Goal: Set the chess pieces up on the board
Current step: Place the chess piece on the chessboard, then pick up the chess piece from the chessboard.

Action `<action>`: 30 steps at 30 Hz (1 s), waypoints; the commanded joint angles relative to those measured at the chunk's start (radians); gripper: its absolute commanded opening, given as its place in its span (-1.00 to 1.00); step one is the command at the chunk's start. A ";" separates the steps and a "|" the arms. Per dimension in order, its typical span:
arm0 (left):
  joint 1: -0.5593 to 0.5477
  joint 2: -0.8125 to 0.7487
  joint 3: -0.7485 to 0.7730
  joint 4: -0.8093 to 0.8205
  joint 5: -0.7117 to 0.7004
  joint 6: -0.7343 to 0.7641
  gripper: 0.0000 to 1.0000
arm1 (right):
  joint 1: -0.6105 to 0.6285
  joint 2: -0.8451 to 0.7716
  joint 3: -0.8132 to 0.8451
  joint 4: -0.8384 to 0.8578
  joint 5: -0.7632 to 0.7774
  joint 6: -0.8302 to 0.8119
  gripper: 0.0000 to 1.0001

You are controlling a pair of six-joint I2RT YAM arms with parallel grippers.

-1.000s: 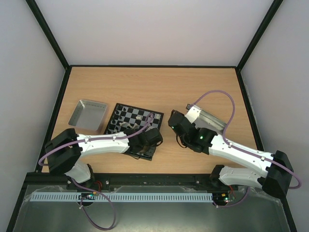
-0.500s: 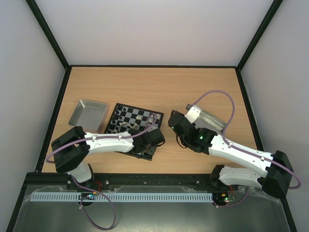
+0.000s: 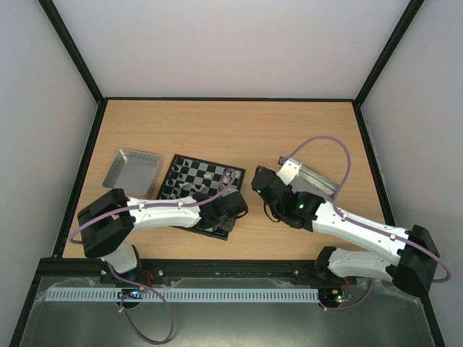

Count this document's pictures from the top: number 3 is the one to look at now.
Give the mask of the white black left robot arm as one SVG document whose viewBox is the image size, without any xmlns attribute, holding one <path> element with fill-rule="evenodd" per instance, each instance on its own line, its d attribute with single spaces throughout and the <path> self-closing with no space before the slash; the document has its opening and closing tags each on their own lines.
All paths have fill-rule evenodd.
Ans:
<svg viewBox="0 0 463 347">
<path fill-rule="evenodd" d="M 105 259 L 119 273 L 138 266 L 135 248 L 126 243 L 133 231 L 147 228 L 222 228 L 231 219 L 248 212 L 237 190 L 208 196 L 194 193 L 175 200 L 142 200 L 128 197 L 123 189 L 112 189 L 83 208 L 77 219 L 78 242 L 89 259 Z"/>
</svg>

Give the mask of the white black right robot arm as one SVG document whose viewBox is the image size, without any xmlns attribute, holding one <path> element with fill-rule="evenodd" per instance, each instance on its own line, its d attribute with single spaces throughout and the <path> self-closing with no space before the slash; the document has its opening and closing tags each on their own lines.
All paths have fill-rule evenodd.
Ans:
<svg viewBox="0 0 463 347">
<path fill-rule="evenodd" d="M 279 172 L 258 166 L 252 179 L 272 215 L 291 228 L 327 234 L 362 247 L 351 252 L 326 247 L 315 266 L 317 278 L 331 283 L 340 277 L 364 277 L 393 283 L 403 292 L 427 296 L 437 268 L 438 250 L 429 231 L 387 226 L 336 211 L 332 202 L 311 192 L 296 192 L 286 169 Z"/>
</svg>

